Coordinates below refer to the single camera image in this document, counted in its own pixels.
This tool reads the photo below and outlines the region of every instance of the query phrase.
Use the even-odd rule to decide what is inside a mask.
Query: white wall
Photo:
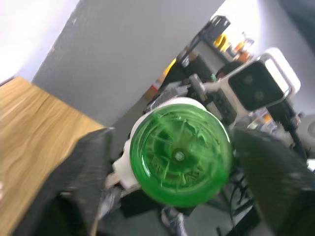
[[[79,0],[0,2],[0,83],[31,81]]]
[[[215,14],[231,21],[227,33],[245,31],[255,40],[251,51],[262,53],[270,47],[279,48],[301,81],[294,101],[297,112],[315,113],[315,55],[296,26],[276,0],[226,0]]]

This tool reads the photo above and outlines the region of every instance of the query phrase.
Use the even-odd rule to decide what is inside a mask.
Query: white camera housing
[[[268,74],[266,81],[258,79],[260,72],[253,70],[254,67],[259,67],[265,74]],[[250,70],[255,72],[254,76],[249,74],[249,83],[252,83],[254,79],[254,83],[256,83],[255,86],[259,87],[259,85],[261,85],[264,87],[262,89],[265,90],[258,91],[258,95],[260,95],[260,97],[256,96],[256,93],[253,93],[258,99],[260,99],[257,103],[253,101],[254,97],[251,97],[252,87],[246,87],[246,85],[244,85],[246,81],[241,81],[246,77],[244,77],[244,72]],[[223,92],[225,98],[236,112],[234,122],[229,125],[232,127],[237,121],[247,116],[254,110],[274,105],[286,98],[292,98],[292,96],[299,91],[301,83],[280,50],[272,48],[268,49],[255,59],[240,66],[217,83],[205,83],[203,86],[206,93],[216,92],[219,90],[221,91],[221,94]],[[272,97],[269,96],[264,98],[264,92],[269,93],[271,90],[276,92],[271,93]],[[221,119],[223,117],[223,114],[219,111],[220,108],[217,106],[214,107],[212,104],[212,106],[208,107],[208,109],[209,108],[211,112],[217,116],[217,118]]]

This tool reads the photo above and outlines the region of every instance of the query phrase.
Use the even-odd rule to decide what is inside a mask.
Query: black cable
[[[232,193],[231,193],[231,198],[230,198],[230,203],[229,203],[230,219],[231,219],[231,223],[232,223],[232,227],[233,227],[232,230],[234,230],[234,232],[235,232],[236,235],[237,235],[238,233],[237,233],[237,231],[236,231],[236,229],[235,229],[235,223],[234,223],[234,220],[233,220],[232,201],[233,201],[233,197],[234,197],[234,194],[235,194],[237,188],[238,188],[238,186],[235,185],[235,187],[234,187],[234,189],[233,189],[233,191],[232,191]]]
[[[241,183],[243,182],[244,179],[245,179],[245,177],[242,176],[242,178],[241,178],[239,181],[233,182],[233,184],[234,184],[235,186],[234,186],[234,189],[233,189],[233,191],[232,191],[232,193],[231,193],[230,202],[229,202],[230,219],[231,219],[231,223],[232,223],[232,227],[233,227],[232,230],[234,230],[234,232],[235,232],[236,235],[237,235],[238,233],[237,233],[237,231],[236,231],[236,229],[235,229],[235,223],[234,223],[234,220],[233,220],[232,201],[233,201],[234,194],[235,194],[236,190],[237,190],[238,188],[241,189]]]
[[[292,140],[293,140],[294,143],[295,143],[295,147],[294,147],[294,148],[296,149],[297,153],[299,153],[299,154],[302,156],[302,158],[303,158],[305,161],[307,161],[308,158],[307,158],[305,149],[304,149],[304,147],[303,147],[303,144],[302,144],[302,142],[301,142],[299,136],[298,136],[297,133],[296,133],[296,130],[295,130],[295,129],[289,130],[289,133],[290,133],[290,135],[291,135],[291,137],[292,137]]]

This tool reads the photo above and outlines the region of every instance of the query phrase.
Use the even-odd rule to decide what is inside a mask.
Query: camera lens
[[[263,91],[257,91],[254,96],[257,101],[262,101],[265,95]]]

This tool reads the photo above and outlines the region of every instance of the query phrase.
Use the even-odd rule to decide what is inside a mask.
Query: yellow object
[[[166,76],[169,72],[169,70],[172,68],[172,66],[175,64],[176,58],[172,60],[172,62],[167,66],[167,68],[164,70],[163,75]]]
[[[226,51],[228,47],[228,40],[226,34],[221,34],[214,42],[214,46],[220,51]]]

